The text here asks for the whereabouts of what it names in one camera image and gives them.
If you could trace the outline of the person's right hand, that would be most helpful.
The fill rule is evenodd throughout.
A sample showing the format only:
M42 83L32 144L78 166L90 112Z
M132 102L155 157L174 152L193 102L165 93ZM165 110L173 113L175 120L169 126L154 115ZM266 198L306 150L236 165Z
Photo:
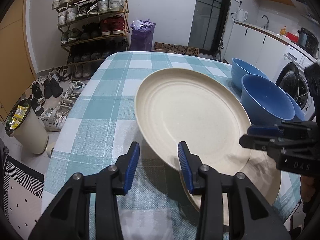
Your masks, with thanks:
M300 195L304 202L309 202L314 195L315 179L307 176L300 177Z

